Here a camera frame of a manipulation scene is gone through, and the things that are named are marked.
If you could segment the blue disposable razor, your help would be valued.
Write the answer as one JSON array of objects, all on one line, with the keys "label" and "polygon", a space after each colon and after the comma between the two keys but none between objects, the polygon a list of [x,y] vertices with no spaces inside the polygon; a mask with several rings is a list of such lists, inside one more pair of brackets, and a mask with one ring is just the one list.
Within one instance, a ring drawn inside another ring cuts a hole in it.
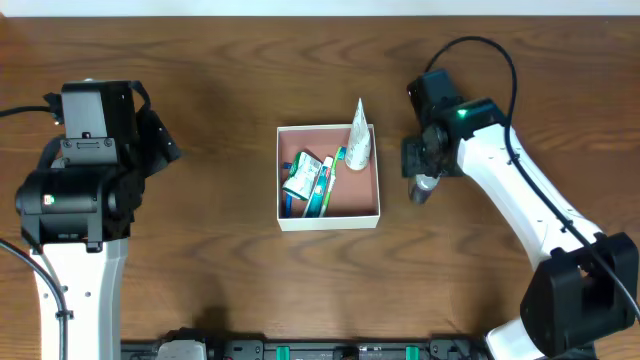
[{"label": "blue disposable razor", "polygon": [[290,162],[284,162],[282,164],[282,170],[284,171],[284,180],[282,183],[282,192],[284,196],[284,210],[283,218],[290,218],[292,214],[293,197],[285,190],[286,181],[289,179],[292,164]]}]

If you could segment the green soap bar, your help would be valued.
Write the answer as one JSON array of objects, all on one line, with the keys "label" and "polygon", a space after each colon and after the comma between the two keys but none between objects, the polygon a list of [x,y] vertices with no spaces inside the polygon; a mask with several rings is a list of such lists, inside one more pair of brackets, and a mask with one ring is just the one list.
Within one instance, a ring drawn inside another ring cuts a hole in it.
[{"label": "green soap bar", "polygon": [[293,198],[307,201],[321,166],[322,163],[307,152],[298,152],[283,184],[284,192]]}]

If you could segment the white lotion tube gold cap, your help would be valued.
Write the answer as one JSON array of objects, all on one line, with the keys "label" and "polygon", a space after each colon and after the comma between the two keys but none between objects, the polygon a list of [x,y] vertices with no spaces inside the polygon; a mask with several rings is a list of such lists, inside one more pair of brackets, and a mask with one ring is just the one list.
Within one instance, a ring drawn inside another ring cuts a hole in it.
[{"label": "white lotion tube gold cap", "polygon": [[362,99],[359,99],[351,124],[344,160],[351,170],[361,171],[368,166],[370,154],[371,133],[366,121]]}]

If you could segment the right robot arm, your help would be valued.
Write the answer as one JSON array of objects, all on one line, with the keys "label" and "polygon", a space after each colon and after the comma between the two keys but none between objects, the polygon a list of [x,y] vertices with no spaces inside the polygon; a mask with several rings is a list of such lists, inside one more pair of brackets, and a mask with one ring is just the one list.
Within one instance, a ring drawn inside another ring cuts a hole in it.
[{"label": "right robot arm", "polygon": [[568,359],[636,320],[616,285],[637,293],[639,253],[606,235],[557,191],[489,98],[464,100],[448,73],[407,87],[421,133],[402,142],[409,196],[422,204],[440,179],[472,179],[506,219],[534,270],[519,316],[485,336],[493,359]]}]

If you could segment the green and white toothbrush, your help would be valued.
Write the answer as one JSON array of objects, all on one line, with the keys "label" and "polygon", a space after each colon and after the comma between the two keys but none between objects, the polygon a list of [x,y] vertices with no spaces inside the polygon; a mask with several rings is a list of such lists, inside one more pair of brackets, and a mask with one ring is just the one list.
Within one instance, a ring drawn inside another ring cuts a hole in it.
[{"label": "green and white toothbrush", "polygon": [[337,164],[345,158],[346,151],[347,149],[344,146],[339,147],[338,150],[336,151],[332,166],[330,168],[330,177],[329,177],[328,185],[326,188],[326,194],[323,199],[321,211],[319,214],[320,217],[324,217],[327,211],[327,208],[330,202],[331,193],[336,182]]}]

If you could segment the clear foam soap pump bottle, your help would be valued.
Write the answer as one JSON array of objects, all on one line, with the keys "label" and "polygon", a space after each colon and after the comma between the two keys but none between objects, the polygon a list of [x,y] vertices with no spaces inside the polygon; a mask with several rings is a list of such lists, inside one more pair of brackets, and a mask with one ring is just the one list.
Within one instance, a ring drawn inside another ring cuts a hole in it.
[{"label": "clear foam soap pump bottle", "polygon": [[439,177],[430,177],[424,174],[410,178],[408,185],[410,200],[417,205],[424,204],[438,185],[439,180]]}]

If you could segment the red green toothpaste tube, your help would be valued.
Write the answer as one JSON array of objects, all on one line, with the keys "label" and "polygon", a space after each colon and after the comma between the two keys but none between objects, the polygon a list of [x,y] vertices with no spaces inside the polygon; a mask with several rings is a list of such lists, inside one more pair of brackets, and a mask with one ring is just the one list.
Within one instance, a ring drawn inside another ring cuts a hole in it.
[{"label": "red green toothpaste tube", "polygon": [[304,218],[317,218],[320,216],[322,203],[330,180],[331,167],[334,163],[333,157],[326,157],[312,189],[311,196],[303,212]]}]

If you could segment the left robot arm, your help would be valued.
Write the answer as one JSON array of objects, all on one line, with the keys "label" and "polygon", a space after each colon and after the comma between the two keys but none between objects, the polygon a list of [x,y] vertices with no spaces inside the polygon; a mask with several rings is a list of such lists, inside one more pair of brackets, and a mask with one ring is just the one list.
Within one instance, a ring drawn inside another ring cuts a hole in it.
[{"label": "left robot arm", "polygon": [[70,82],[47,97],[62,135],[15,196],[44,359],[118,359],[120,290],[145,180],[179,157],[138,81]]}]

